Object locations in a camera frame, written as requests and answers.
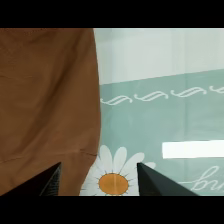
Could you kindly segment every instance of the white flower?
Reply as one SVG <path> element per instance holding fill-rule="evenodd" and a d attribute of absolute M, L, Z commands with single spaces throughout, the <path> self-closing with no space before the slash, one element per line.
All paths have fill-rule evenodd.
<path fill-rule="evenodd" d="M 80 196 L 138 196 L 137 163 L 142 162 L 145 155 L 137 153 L 125 163 L 126 157 L 125 147 L 117 150 L 113 160 L 108 147 L 102 145 Z M 156 166 L 153 162 L 145 164 L 151 168 Z"/>

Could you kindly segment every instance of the white swirl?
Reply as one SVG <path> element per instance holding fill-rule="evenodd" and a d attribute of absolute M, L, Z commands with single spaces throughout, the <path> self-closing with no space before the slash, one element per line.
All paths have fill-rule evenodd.
<path fill-rule="evenodd" d="M 174 90 L 170 91 L 172 95 L 178 96 L 178 97 L 188 97 L 199 92 L 202 92 L 203 94 L 207 94 L 207 91 L 202 89 L 201 87 L 190 88 L 190 89 L 184 90 L 181 93 L 174 93 Z"/>
<path fill-rule="evenodd" d="M 137 99 L 137 100 L 142 100 L 142 101 L 152 101 L 152 100 L 155 100 L 156 98 L 158 97 L 161 97 L 161 96 L 164 96 L 165 99 L 168 99 L 169 96 L 164 93 L 164 92 L 161 92 L 161 91 L 156 91 L 156 92 L 153 92 L 153 93 L 150 93 L 146 96 L 143 96 L 143 97 L 138 97 L 137 94 L 134 95 L 134 98 Z"/>
<path fill-rule="evenodd" d="M 224 93 L 224 87 L 221 87 L 219 89 L 214 89 L 213 86 L 209 86 L 209 89 L 213 92 L 217 92 L 217 93 Z"/>
<path fill-rule="evenodd" d="M 111 99 L 109 101 L 103 101 L 103 99 L 101 98 L 100 102 L 104 103 L 104 104 L 107 104 L 107 105 L 114 106 L 114 105 L 117 105 L 117 104 L 119 104 L 119 103 L 121 103 L 121 102 L 123 102 L 125 100 L 129 100 L 130 103 L 133 102 L 133 100 L 131 98 L 129 98 L 128 96 L 117 96 L 117 97 L 115 97 L 115 98 L 113 98 L 113 99 Z"/>

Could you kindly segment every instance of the brown cloth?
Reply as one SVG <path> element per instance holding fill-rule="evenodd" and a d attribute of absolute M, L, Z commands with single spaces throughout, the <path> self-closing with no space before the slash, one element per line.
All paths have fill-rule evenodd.
<path fill-rule="evenodd" d="M 1 28 L 0 195 L 57 162 L 79 195 L 99 135 L 93 29 Z"/>

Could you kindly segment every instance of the white swirl pattern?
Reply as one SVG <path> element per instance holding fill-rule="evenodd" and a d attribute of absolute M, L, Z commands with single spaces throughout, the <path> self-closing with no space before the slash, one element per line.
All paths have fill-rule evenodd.
<path fill-rule="evenodd" d="M 137 94 L 134 94 L 134 98 L 137 99 L 137 100 L 141 100 L 141 101 L 152 101 L 152 100 L 155 100 L 157 99 L 158 97 L 161 97 L 161 96 L 164 96 L 165 99 L 168 99 L 169 96 L 164 93 L 164 92 L 161 92 L 161 91 L 156 91 L 156 92 L 153 92 L 153 93 L 150 93 L 146 96 L 143 96 L 143 97 L 138 97 Z"/>
<path fill-rule="evenodd" d="M 213 86 L 209 86 L 209 90 L 211 92 L 216 92 L 216 93 L 219 93 L 219 94 L 223 94 L 224 93 L 224 87 L 220 87 L 219 89 L 214 89 Z M 181 97 L 181 98 L 185 98 L 185 97 L 189 97 L 189 96 L 192 96 L 194 94 L 197 94 L 197 93 L 202 93 L 203 95 L 206 95 L 207 94 L 207 90 L 201 88 L 201 87 L 193 87 L 193 88 L 190 88 L 190 89 L 186 89 L 184 90 L 183 92 L 180 92 L 180 93 L 175 93 L 174 90 L 171 90 L 170 91 L 170 94 L 175 96 L 175 97 Z M 155 91 L 155 92 L 152 92 L 146 96 L 143 96 L 143 97 L 138 97 L 137 94 L 134 94 L 134 98 L 136 100 L 140 100 L 140 101 L 153 101 L 159 97 L 162 97 L 164 96 L 165 99 L 169 99 L 169 95 L 162 92 L 162 91 Z M 132 103 L 133 102 L 133 99 L 131 99 L 130 97 L 128 96 L 124 96 L 124 95 L 120 95 L 120 96 L 117 96 L 109 101 L 104 101 L 102 98 L 100 99 L 100 102 L 103 103 L 103 104 L 107 104 L 107 105 L 117 105 L 117 104 L 120 104 L 124 101 L 129 101 L 129 103 Z"/>

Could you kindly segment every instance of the yellow flower center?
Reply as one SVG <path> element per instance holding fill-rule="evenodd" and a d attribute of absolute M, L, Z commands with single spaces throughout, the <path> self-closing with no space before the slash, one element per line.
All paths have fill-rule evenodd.
<path fill-rule="evenodd" d="M 128 190 L 128 181 L 119 174 L 109 173 L 100 178 L 99 187 L 106 194 L 121 195 Z"/>

